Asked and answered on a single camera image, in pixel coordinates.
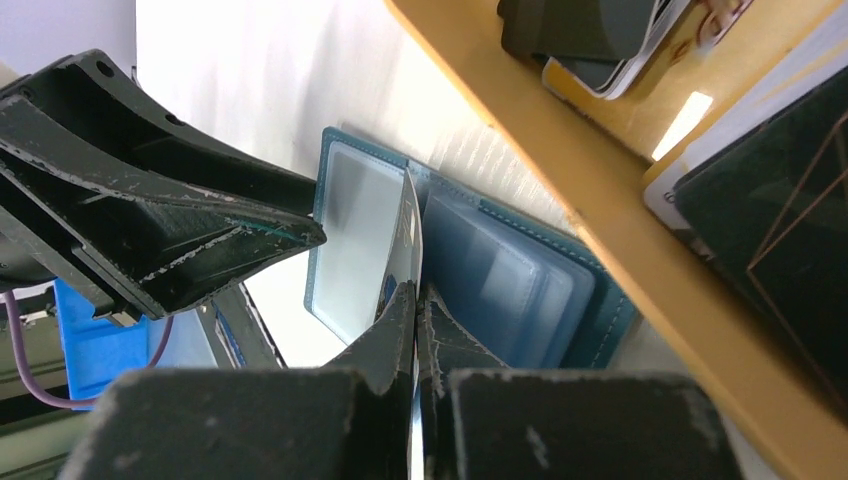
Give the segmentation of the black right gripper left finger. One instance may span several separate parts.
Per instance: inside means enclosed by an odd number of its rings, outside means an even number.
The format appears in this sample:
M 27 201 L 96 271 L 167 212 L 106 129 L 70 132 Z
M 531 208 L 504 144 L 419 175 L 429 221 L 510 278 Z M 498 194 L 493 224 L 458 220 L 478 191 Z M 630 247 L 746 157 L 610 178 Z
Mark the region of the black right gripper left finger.
M 416 288 L 319 368 L 153 369 L 90 414 L 64 479 L 405 479 Z

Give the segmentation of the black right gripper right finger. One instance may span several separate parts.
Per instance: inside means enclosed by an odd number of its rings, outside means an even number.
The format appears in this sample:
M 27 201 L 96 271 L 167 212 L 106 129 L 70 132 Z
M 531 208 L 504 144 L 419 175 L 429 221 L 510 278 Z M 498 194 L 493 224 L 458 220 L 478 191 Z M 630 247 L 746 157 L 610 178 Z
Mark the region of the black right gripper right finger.
M 421 290 L 428 479 L 739 479 L 720 416 L 670 372 L 510 368 Z

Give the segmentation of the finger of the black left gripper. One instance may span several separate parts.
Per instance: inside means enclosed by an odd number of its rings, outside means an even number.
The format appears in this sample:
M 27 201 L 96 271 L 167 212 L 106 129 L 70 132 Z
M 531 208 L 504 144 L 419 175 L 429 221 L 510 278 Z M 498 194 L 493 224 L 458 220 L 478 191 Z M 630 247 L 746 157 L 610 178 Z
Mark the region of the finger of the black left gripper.
M 17 95 L 1 103 L 1 235 L 4 281 L 61 279 L 115 322 L 194 308 L 326 241 L 312 214 L 141 170 Z
M 314 180 L 257 159 L 180 120 L 102 50 L 67 55 L 2 86 L 87 143 L 141 170 L 309 216 Z

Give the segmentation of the blue card holder wallet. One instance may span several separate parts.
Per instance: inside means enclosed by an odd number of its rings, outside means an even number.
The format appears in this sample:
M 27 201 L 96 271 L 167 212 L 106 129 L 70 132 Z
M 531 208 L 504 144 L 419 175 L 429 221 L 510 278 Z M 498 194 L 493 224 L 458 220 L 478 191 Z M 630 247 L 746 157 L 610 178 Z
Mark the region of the blue card holder wallet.
M 335 127 L 322 133 L 305 308 L 342 342 L 375 321 L 393 289 L 392 243 L 421 246 L 422 280 L 506 364 L 607 367 L 636 315 L 577 238 L 387 147 Z

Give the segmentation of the dark grey credit card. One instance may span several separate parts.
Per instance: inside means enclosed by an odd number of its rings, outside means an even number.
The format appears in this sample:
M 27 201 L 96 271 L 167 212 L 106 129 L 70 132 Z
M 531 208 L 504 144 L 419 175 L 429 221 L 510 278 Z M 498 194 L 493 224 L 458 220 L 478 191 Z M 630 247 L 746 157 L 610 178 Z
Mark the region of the dark grey credit card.
M 391 380 L 388 457 L 391 477 L 410 476 L 410 436 L 415 389 L 415 310 L 421 277 L 422 241 L 420 210 L 414 181 L 404 172 L 394 237 L 386 265 L 379 320 L 390 332 Z

